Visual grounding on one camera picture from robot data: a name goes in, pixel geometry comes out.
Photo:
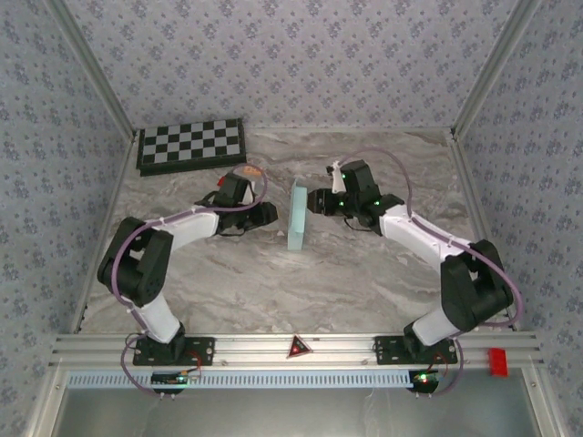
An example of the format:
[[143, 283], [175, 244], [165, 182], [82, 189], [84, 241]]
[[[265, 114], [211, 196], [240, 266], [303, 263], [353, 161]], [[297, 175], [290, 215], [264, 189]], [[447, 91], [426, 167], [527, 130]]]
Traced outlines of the grey metal lower panel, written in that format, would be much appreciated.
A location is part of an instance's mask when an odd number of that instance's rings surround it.
[[541, 437], [521, 388], [203, 390], [158, 401], [71, 390], [51, 437]]

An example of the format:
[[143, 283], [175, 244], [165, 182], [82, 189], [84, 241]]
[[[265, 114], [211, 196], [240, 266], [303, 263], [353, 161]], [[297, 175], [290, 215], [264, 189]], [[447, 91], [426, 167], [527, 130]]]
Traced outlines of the aluminium frame post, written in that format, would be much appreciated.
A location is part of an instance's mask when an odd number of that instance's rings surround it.
[[87, 79], [111, 116], [113, 123], [126, 139], [134, 137], [134, 129], [109, 84], [104, 70], [90, 48], [83, 32], [77, 24], [64, 0], [43, 0], [50, 15], [56, 21], [63, 37], [82, 66]]
[[465, 136], [542, 2], [543, 0], [516, 0], [451, 127], [454, 140], [459, 141]]

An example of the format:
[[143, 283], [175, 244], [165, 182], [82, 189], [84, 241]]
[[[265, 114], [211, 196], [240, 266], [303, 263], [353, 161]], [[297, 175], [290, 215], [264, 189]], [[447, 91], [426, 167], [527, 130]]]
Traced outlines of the aluminium table back rail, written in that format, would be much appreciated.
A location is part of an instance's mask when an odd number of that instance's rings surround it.
[[249, 127], [245, 129], [248, 134], [282, 134], [282, 133], [405, 133], [433, 135], [441, 133], [451, 136], [450, 127]]

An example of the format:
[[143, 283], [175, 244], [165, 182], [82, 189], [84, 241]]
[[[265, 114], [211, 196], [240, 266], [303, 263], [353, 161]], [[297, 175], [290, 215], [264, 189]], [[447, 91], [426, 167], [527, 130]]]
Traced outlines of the aluminium table side rail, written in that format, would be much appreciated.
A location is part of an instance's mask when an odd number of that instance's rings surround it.
[[[447, 131], [448, 145], [451, 148], [455, 169], [458, 174], [459, 182], [462, 187], [468, 216], [471, 222], [472, 230], [476, 239], [488, 239], [494, 243], [489, 223], [486, 218], [484, 207], [479, 198], [479, 192], [474, 181], [471, 168], [465, 156], [464, 148], [459, 142], [455, 130], [452, 128]], [[520, 330], [520, 322], [508, 323], [511, 317], [517, 315], [516, 304], [512, 304], [509, 309], [500, 312], [494, 319], [494, 322], [504, 323], [500, 327], [491, 328], [491, 330]]]
[[82, 328], [84, 314], [85, 314], [85, 311], [87, 308], [87, 301], [88, 301], [88, 298], [90, 296], [90, 293], [91, 293], [91, 290], [93, 287], [93, 282], [97, 278], [97, 268], [99, 266], [101, 256], [103, 255], [103, 252], [105, 250], [104, 247], [105, 247], [106, 242], [107, 242], [108, 230], [109, 230], [109, 227], [110, 227], [111, 222], [112, 222], [112, 218], [113, 218], [116, 204], [118, 202], [119, 192], [121, 190], [123, 180], [126, 176], [128, 163], [130, 162], [131, 155], [132, 155], [132, 150], [134, 149], [134, 146], [136, 145], [137, 135], [138, 135], [137, 131], [131, 132], [131, 137], [130, 137], [129, 142], [127, 144], [123, 158], [120, 162], [119, 172], [118, 172], [117, 178], [116, 178], [114, 186], [113, 186], [113, 191], [111, 193], [111, 196], [110, 196], [108, 204], [107, 204], [106, 214], [105, 214], [105, 217], [101, 223], [101, 227], [100, 227], [100, 231], [99, 231], [99, 235], [98, 235], [98, 239], [97, 239], [97, 245], [96, 245], [96, 248], [95, 248], [94, 253], [92, 255], [92, 259], [90, 260], [88, 269], [87, 269], [87, 275], [86, 275], [86, 278], [84, 280], [83, 286], [81, 288], [80, 297], [77, 300], [76, 310], [75, 310], [73, 319], [69, 325], [68, 332], [71, 334], [78, 334]]

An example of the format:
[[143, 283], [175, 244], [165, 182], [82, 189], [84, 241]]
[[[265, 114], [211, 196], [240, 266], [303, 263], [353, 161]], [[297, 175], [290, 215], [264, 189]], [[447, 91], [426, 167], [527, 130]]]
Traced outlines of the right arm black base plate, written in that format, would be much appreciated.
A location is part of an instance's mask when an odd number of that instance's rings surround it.
[[433, 346], [424, 346], [405, 336], [376, 336], [373, 351], [379, 365], [457, 364], [458, 356], [452, 340], [441, 340]]

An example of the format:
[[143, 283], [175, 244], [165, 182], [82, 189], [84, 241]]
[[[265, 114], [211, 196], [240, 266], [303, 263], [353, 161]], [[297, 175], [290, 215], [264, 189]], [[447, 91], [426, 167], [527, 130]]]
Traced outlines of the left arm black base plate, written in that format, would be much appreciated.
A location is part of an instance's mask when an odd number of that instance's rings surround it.
[[168, 344], [147, 337], [137, 341], [134, 366], [210, 366], [213, 363], [215, 339], [181, 336]]

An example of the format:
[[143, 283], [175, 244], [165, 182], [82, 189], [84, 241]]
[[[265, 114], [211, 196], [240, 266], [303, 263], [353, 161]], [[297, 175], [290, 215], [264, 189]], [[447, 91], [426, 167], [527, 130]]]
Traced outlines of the red black triangle marker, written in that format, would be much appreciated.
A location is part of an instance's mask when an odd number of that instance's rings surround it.
[[309, 344], [299, 334], [293, 334], [286, 359], [298, 358], [309, 353], [312, 353]]

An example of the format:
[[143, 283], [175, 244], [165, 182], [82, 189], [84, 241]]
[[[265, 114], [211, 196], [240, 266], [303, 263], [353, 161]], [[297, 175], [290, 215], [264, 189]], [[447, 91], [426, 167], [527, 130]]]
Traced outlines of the black grey chessboard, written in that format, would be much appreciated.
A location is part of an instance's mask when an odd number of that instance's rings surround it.
[[136, 169], [142, 177], [233, 167], [246, 161], [240, 118], [147, 127], [138, 132]]

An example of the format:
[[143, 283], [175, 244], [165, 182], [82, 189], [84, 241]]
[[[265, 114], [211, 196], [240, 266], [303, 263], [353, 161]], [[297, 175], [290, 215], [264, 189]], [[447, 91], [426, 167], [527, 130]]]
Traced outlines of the red clamp block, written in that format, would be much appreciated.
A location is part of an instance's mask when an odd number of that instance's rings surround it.
[[489, 348], [487, 351], [487, 356], [490, 375], [494, 377], [506, 378], [508, 376], [506, 351], [500, 348]]

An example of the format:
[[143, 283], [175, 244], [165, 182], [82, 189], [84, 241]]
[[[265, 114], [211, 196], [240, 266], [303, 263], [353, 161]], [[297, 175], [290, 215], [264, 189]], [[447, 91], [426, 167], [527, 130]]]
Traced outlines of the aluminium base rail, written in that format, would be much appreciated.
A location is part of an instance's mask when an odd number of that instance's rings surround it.
[[[295, 358], [287, 354], [290, 334], [215, 334], [211, 371], [226, 370], [343, 370], [376, 369], [373, 333], [303, 334], [312, 351]], [[527, 331], [480, 330], [458, 339], [465, 368], [487, 369], [488, 350], [506, 352], [510, 369], [544, 364], [537, 336]], [[56, 339], [48, 365], [67, 370], [120, 367], [123, 334], [67, 334]]]

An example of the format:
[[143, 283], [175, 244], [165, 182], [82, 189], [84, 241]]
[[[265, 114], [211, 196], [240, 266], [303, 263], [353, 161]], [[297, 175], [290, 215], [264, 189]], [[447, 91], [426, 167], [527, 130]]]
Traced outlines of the light blue paper box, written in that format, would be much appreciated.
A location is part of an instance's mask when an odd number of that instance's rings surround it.
[[290, 251], [302, 249], [306, 226], [308, 190], [298, 179], [291, 186], [291, 201], [288, 220], [287, 248]]

